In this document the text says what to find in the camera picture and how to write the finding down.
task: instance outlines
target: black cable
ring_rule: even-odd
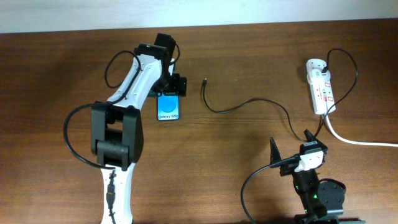
[[[180,46],[178,46],[177,43],[175,43],[175,46],[177,47],[178,55],[177,55],[177,58],[173,62],[170,62],[170,65],[174,65],[179,60],[180,55],[181,55]]]
[[[131,85],[134,83],[134,80],[137,78],[138,73],[139,73],[140,70],[141,70],[141,62],[140,62],[138,56],[137,56],[134,52],[130,52],[130,51],[128,51],[128,50],[127,50],[127,51],[124,50],[124,51],[121,51],[121,52],[129,52],[130,54],[132,54],[132,55],[134,56],[134,58],[137,60],[138,68],[137,68],[137,71],[136,71],[136,73],[134,74],[134,76],[133,76],[131,82],[129,83],[129,86],[126,88],[126,91],[121,95],[121,97],[119,97],[119,99],[117,99],[116,101],[108,101],[108,102],[106,102],[105,104],[107,104],[107,105],[113,105],[113,104],[115,104],[115,103],[118,103],[118,102],[120,102],[121,100],[123,100],[124,97],[126,97],[127,92],[130,90]],[[110,63],[108,64],[107,68],[110,66],[111,62],[113,62],[113,60],[114,60],[118,55],[121,54],[121,52],[117,53],[117,54],[111,59],[111,61],[110,61]],[[72,118],[72,116],[73,116],[75,113],[77,113],[78,111],[80,111],[80,110],[82,110],[82,109],[85,109],[85,108],[91,108],[91,107],[94,106],[94,105],[95,105],[95,104],[93,104],[93,103],[89,103],[89,104],[86,104],[86,105],[79,106],[79,107],[75,108],[72,112],[70,112],[70,113],[68,114],[67,118],[65,119],[65,122],[63,123],[63,140],[65,141],[65,144],[67,145],[67,148],[69,149],[69,151],[70,151],[77,159],[79,159],[80,161],[84,162],[85,164],[87,164],[87,165],[89,165],[89,166],[92,166],[92,167],[95,167],[95,168],[99,168],[99,169],[113,169],[113,170],[114,170],[113,167],[106,167],[106,166],[102,166],[102,165],[99,165],[99,164],[95,164],[95,163],[90,162],[90,161],[88,161],[87,159],[83,158],[81,155],[79,155],[79,154],[72,148],[72,145],[70,144],[70,141],[69,141],[69,138],[68,138],[68,124],[69,124],[69,121],[70,121],[70,119]]]
[[[242,185],[242,189],[241,189],[241,203],[242,203],[242,207],[243,207],[243,210],[244,210],[246,216],[249,218],[249,220],[250,220],[250,222],[251,222],[252,224],[256,224],[256,221],[254,221],[254,219],[252,218],[252,216],[250,216],[250,214],[249,214],[249,212],[248,212],[248,210],[247,210],[247,208],[246,208],[246,206],[245,206],[245,204],[244,204],[244,199],[243,199],[243,192],[244,192],[244,189],[246,188],[246,185],[248,184],[249,180],[251,180],[256,174],[260,173],[261,171],[263,171],[263,170],[265,170],[265,169],[274,168],[274,167],[279,167],[279,166],[281,166],[281,165],[287,163],[288,161],[291,161],[291,160],[294,160],[294,159],[297,159],[297,156],[292,156],[292,157],[289,157],[289,158],[287,158],[287,159],[281,160],[281,161],[279,161],[279,162],[275,162],[275,163],[273,163],[273,164],[269,164],[269,165],[266,165],[266,166],[264,166],[264,167],[261,167],[260,169],[254,171],[254,172],[244,181],[244,183],[243,183],[243,185]]]
[[[323,116],[321,125],[319,125],[317,132],[313,135],[314,137],[317,137],[318,134],[319,134],[319,132],[321,131],[321,128],[322,128],[323,124],[325,123],[325,119],[326,119],[326,117],[328,116],[329,111],[330,111],[334,106],[336,106],[338,103],[340,103],[343,99],[345,99],[345,98],[348,96],[348,94],[353,90],[354,86],[356,85],[356,82],[358,81],[358,75],[359,75],[358,66],[356,65],[356,62],[355,62],[353,56],[352,56],[350,53],[348,53],[346,50],[344,50],[344,49],[335,48],[335,49],[329,50],[329,52],[328,52],[328,58],[327,58],[327,61],[326,61],[326,67],[322,70],[322,73],[325,73],[325,72],[327,72],[327,71],[329,70],[329,57],[330,57],[330,53],[331,53],[332,51],[334,51],[334,50],[342,51],[342,52],[344,52],[345,54],[347,54],[347,55],[349,56],[349,58],[351,59],[351,61],[353,62],[354,66],[355,66],[355,73],[356,73],[356,75],[355,75],[355,81],[354,81],[354,83],[353,83],[353,86],[351,86],[351,88],[347,91],[347,93],[346,93],[340,100],[338,100],[334,105],[332,105],[332,106],[328,109],[328,111],[325,113],[325,115]]]
[[[106,191],[106,203],[108,204],[109,216],[111,217],[113,224],[116,224],[114,220],[114,213],[112,211],[114,199],[116,198],[114,191],[114,184],[113,184],[115,177],[116,174],[114,173],[113,170],[112,173],[109,175],[109,184],[108,184],[108,189]]]
[[[117,88],[117,87],[119,87],[120,85],[122,85],[122,83],[123,83],[123,81],[122,81],[121,83],[119,83],[119,84],[116,85],[116,86],[111,86],[111,85],[109,84],[109,81],[108,81],[108,70],[109,70],[109,68],[111,67],[113,61],[114,61],[119,55],[124,54],[124,53],[131,54],[134,58],[138,58],[137,55],[135,55],[135,53],[132,52],[132,51],[130,51],[130,50],[122,50],[122,51],[118,52],[115,56],[113,56],[113,58],[108,62],[107,66],[106,66],[106,68],[105,68],[105,73],[104,73],[105,83],[106,83],[106,86],[108,86],[109,88]]]
[[[234,110],[236,110],[238,108],[241,108],[242,106],[244,106],[244,105],[246,105],[248,103],[255,102],[255,101],[266,101],[266,102],[269,102],[269,103],[273,103],[273,104],[281,107],[285,111],[286,116],[287,116],[287,121],[289,122],[290,130],[292,131],[294,137],[296,137],[299,141],[307,142],[306,140],[303,140],[303,139],[301,139],[300,137],[297,136],[297,134],[293,130],[292,123],[290,122],[289,113],[287,112],[287,110],[282,105],[278,104],[277,102],[272,101],[272,100],[268,100],[268,99],[264,99],[264,98],[251,98],[250,100],[247,100],[246,102],[244,102],[244,103],[242,103],[242,104],[240,104],[238,106],[235,106],[233,108],[230,108],[230,109],[227,109],[227,110],[219,110],[219,111],[217,111],[217,110],[214,110],[214,109],[210,108],[210,106],[208,105],[208,103],[206,101],[206,97],[205,97],[206,84],[207,84],[207,79],[205,78],[204,81],[203,81],[203,89],[202,89],[203,101],[205,102],[206,107],[211,112],[219,113],[219,114],[229,113],[229,112],[232,112],[232,111],[234,111]]]
[[[356,62],[355,62],[353,56],[352,56],[350,53],[348,53],[346,50],[344,50],[344,49],[338,49],[338,48],[336,48],[336,49],[331,49],[331,50],[329,50],[328,56],[327,56],[327,61],[326,61],[326,67],[322,70],[322,73],[325,73],[325,72],[327,72],[327,71],[329,70],[330,53],[331,53],[332,51],[334,51],[334,50],[340,50],[340,51],[346,53],[346,54],[350,57],[351,61],[353,62],[354,66],[355,66],[355,72],[356,72],[355,81],[354,81],[354,83],[353,83],[353,86],[347,91],[347,93],[346,93],[340,100],[338,100],[334,105],[332,105],[332,106],[327,110],[326,114],[324,115],[324,117],[323,117],[323,119],[322,119],[322,122],[320,123],[320,125],[318,126],[318,129],[317,129],[316,133],[314,134],[314,137],[317,137],[318,134],[319,134],[319,132],[321,131],[321,128],[322,128],[322,126],[325,124],[325,119],[326,119],[326,116],[329,114],[329,111],[330,111],[334,106],[336,106],[338,103],[340,103],[343,99],[345,99],[345,98],[348,96],[348,94],[353,90],[354,86],[356,85],[356,82],[358,81],[358,73],[359,73],[359,72],[358,72],[358,66],[356,65]],[[294,130],[293,130],[292,124],[291,124],[291,122],[290,122],[289,114],[288,114],[287,110],[286,110],[282,105],[280,105],[280,104],[278,104],[278,103],[276,103],[275,101],[272,101],[272,100],[267,100],[267,99],[263,99],[263,98],[251,98],[250,100],[247,100],[246,102],[244,102],[244,103],[242,103],[242,104],[240,104],[240,105],[238,105],[238,106],[235,106],[235,107],[233,107],[233,108],[231,108],[231,109],[216,111],[216,110],[213,110],[212,108],[210,108],[209,105],[208,105],[208,103],[206,102],[206,98],[205,98],[206,84],[207,84],[207,79],[204,79],[204,81],[203,81],[203,101],[205,102],[206,107],[207,107],[210,111],[212,111],[212,112],[214,112],[214,113],[229,113],[229,112],[232,112],[232,111],[234,111],[234,110],[236,110],[236,109],[238,109],[238,108],[240,108],[240,107],[242,107],[242,106],[244,106],[244,105],[246,105],[246,104],[248,104],[248,103],[250,103],[250,102],[254,102],[254,101],[267,101],[267,102],[270,102],[270,103],[273,103],[273,104],[276,104],[276,105],[280,106],[280,107],[285,111],[285,113],[286,113],[286,115],[287,115],[287,121],[289,122],[290,130],[292,130],[293,135],[294,135],[299,141],[307,142],[306,140],[303,140],[303,139],[299,138],[299,137],[296,135],[296,133],[295,133]]]

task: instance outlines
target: wooden surface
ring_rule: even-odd
[[[132,181],[137,223],[238,223],[247,220],[239,191],[245,178],[269,162],[269,138],[282,157],[299,151],[285,114],[257,102],[230,114],[208,111],[200,96],[207,77],[211,106],[223,109],[261,96],[289,111],[294,129],[315,132],[305,79],[305,62],[326,59],[332,47],[351,52],[358,85],[331,115],[336,132],[358,141],[397,142],[398,21],[340,21],[94,30],[0,35],[0,223],[99,223],[103,214],[101,172],[75,159],[66,148],[62,125],[75,107],[107,99],[112,90],[104,68],[118,51],[156,33],[173,35],[181,46],[177,70],[188,78],[181,120],[158,122],[155,99],[142,109],[145,145]],[[331,56],[336,98],[354,80],[344,54]],[[131,58],[122,56],[110,82],[122,80]],[[90,151],[90,113],[70,125],[75,149]],[[328,147],[318,171],[347,185],[343,217],[368,223],[398,220],[398,149],[343,143],[327,130]],[[246,189],[248,210],[267,221],[303,213],[291,177],[266,170]]]

